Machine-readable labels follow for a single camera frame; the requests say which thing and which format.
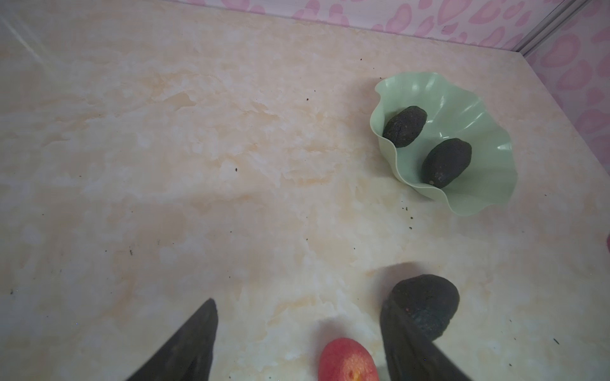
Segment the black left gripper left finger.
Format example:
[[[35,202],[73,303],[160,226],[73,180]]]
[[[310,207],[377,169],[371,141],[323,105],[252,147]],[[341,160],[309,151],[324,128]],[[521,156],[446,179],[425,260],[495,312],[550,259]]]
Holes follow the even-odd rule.
[[[217,306],[210,298],[128,381],[208,381],[218,325]]]

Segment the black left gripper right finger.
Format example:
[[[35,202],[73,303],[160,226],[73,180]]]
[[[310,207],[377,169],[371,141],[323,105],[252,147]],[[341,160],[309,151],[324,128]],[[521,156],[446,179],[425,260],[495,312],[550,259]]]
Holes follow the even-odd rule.
[[[392,381],[470,381],[392,299],[382,305],[380,327]]]

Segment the red apple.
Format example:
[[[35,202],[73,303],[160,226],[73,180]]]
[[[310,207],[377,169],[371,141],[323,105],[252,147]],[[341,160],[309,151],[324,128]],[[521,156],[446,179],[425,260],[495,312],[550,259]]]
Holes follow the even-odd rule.
[[[349,338],[338,338],[323,349],[318,366],[319,381],[379,381],[373,357]]]

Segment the dark avocado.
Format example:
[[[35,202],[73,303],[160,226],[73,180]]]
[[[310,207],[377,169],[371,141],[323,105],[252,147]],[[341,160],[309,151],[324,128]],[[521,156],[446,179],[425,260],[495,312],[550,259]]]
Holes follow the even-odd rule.
[[[389,297],[430,341],[443,336],[460,303],[457,287],[448,279],[432,274],[398,282]]]
[[[422,164],[422,182],[439,189],[448,186],[470,166],[472,152],[471,144],[459,138],[442,141]]]
[[[426,122],[425,110],[409,106],[387,122],[382,136],[397,148],[407,147],[421,134]]]

